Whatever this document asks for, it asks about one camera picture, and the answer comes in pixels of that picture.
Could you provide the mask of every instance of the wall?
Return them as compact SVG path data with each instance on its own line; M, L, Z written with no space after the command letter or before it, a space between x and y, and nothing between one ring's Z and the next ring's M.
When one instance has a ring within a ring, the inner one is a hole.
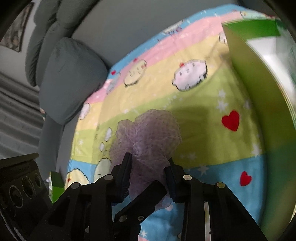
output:
M35 23L33 21L35 11L41 0L32 0L34 6L30 13L30 16L25 27L21 52L16 52L12 49L0 46L0 72L7 77L10 77L31 89L39 90L38 87L33 88L27 81L25 74L25 59L27 54L27 48L29 40L31 38L32 32L35 28Z

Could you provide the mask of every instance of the curtain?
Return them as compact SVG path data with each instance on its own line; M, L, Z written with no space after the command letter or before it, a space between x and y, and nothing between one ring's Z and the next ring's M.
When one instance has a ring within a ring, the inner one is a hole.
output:
M42 125L38 92L0 74L0 159L37 152Z

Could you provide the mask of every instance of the cartoon print fabric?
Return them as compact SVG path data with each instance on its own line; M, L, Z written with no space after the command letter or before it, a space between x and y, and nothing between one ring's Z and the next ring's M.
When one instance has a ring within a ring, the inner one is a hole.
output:
M224 182L259 222L266 181L262 134L250 97L232 68L221 26L258 14L231 4L207 9L160 32L115 64L81 111L68 183L92 183L108 173L121 120L134 122L150 109L168 110L183 140L174 162L202 182ZM121 205L128 202L126 198ZM177 240L183 208L172 204L153 213L141 224L139 240Z

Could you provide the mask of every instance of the gray sofa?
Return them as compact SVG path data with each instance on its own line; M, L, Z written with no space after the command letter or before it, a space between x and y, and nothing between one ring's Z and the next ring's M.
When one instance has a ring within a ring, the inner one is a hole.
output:
M91 48L110 68L180 19L230 3L274 14L262 0L42 0L26 59L28 81L41 85L51 51L62 37ZM44 179L54 169L66 177L78 117L79 112L65 125L46 120L36 160Z

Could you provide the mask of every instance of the purple loofah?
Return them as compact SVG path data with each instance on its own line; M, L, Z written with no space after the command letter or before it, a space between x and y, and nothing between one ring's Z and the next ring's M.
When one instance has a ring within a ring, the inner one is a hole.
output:
M180 127L174 116L166 110L148 110L138 116L135 122L120 121L116 137L110 148L110 169L121 164L126 152L133 155L129 188L131 200L154 180L160 181L167 189L163 169L170 165L168 159L182 141ZM171 202L167 194L157 204L156 210L168 207Z

